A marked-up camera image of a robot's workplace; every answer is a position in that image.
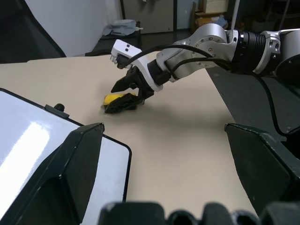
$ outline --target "robotic arm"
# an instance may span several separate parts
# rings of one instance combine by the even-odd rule
[[[112,49],[111,60],[118,68],[128,68],[112,92],[139,88],[138,96],[126,94],[107,107],[107,113],[118,113],[143,102],[163,89],[167,81],[175,82],[202,68],[220,66],[232,73],[259,76],[275,72],[283,82],[300,84],[300,29],[264,31],[261,34],[224,30],[217,24],[200,27],[187,39],[142,52],[121,40]],[[156,60],[144,55],[161,50]]]

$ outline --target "yellow object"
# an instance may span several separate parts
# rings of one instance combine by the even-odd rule
[[[111,95],[106,95],[104,98],[103,105],[109,105],[112,101],[116,100],[117,98],[120,98],[126,94],[111,94]]]

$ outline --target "black cover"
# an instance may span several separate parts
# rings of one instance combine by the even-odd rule
[[[228,124],[232,156],[240,181],[257,214],[273,201],[300,200],[300,160],[269,133]]]
[[[112,88],[112,93],[138,88],[138,96],[127,93],[126,95],[113,100],[105,106],[105,113],[120,113],[124,110],[135,109],[138,104],[144,103],[145,99],[154,95],[154,91],[145,81],[142,73],[137,67],[127,71],[126,76],[119,79]]]

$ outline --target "black cable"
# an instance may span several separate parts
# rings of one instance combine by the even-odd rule
[[[275,130],[277,131],[278,134],[280,134],[281,136],[284,136],[284,137],[288,137],[288,136],[291,136],[297,132],[300,131],[300,127],[297,127],[293,130],[291,130],[290,132],[288,133],[284,133],[280,130],[279,128],[279,125],[278,125],[278,121],[277,121],[277,116],[276,116],[276,111],[275,111],[275,106],[274,106],[274,101],[273,101],[273,98],[272,98],[272,95],[271,95],[271,92],[270,92],[270,89],[268,88],[266,82],[260,77],[258,76],[256,73],[254,72],[251,72],[250,73],[253,77],[256,78],[256,80],[258,80],[258,82],[262,85],[263,89],[265,90],[266,92],[266,95],[267,95],[267,98],[268,98],[268,101],[269,101],[269,105],[270,105],[270,110],[271,110],[271,115],[272,115],[272,120],[273,120],[273,125],[274,125],[274,128]]]
[[[137,55],[135,55],[134,57],[130,58],[126,63],[124,63],[120,69],[125,68],[126,66],[128,66],[129,64],[133,63],[135,60],[137,60],[138,58],[147,55],[149,53],[155,52],[155,51],[161,51],[163,49],[167,49],[167,48],[179,48],[179,49],[185,49],[185,50],[189,50],[189,51],[193,51],[195,53],[204,55],[205,57],[212,57],[210,54],[208,54],[207,52],[199,49],[199,48],[195,48],[189,45],[181,45],[181,44],[172,44],[172,45],[158,45],[155,46],[153,48],[147,49],[145,51],[142,51],[140,53],[138,53]]]
[[[186,64],[186,63],[190,63],[190,62],[220,62],[222,63],[223,65],[225,64],[227,66],[227,68],[224,68],[226,70],[229,70],[231,69],[231,63],[224,60],[224,59],[216,59],[216,58],[192,58],[192,59],[187,59],[187,60],[183,60],[179,63],[177,63],[173,69],[170,71],[170,74],[173,74],[175,72],[176,69],[178,69],[180,66],[182,66],[183,64]]]

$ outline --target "table surface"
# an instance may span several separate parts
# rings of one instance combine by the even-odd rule
[[[200,217],[208,202],[254,212],[224,132],[233,118],[206,70],[166,83],[135,111],[108,115],[104,96],[126,74],[109,58],[2,64],[0,87],[41,105],[62,103],[82,124],[104,122],[105,134],[132,150],[128,201],[159,202],[167,215],[186,209]]]

